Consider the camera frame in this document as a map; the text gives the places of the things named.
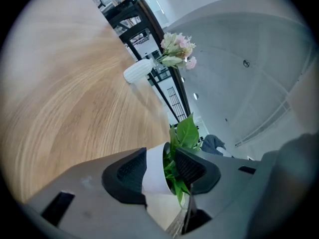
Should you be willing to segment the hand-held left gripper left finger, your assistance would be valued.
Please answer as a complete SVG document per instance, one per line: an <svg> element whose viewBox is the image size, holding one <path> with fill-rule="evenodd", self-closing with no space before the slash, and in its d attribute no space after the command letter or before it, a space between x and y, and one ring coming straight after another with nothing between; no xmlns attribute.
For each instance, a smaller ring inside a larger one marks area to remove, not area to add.
<svg viewBox="0 0 319 239"><path fill-rule="evenodd" d="M162 239L142 194L146 148L69 168L24 206L50 239Z"/></svg>

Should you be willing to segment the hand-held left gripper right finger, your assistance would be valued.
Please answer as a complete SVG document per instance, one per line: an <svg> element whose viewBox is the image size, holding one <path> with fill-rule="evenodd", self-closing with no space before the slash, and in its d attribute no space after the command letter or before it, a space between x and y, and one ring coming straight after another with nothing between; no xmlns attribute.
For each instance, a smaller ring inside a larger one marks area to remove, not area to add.
<svg viewBox="0 0 319 239"><path fill-rule="evenodd" d="M178 147L175 165L189 190L182 235L246 235L251 207L238 199L258 161Z"/></svg>

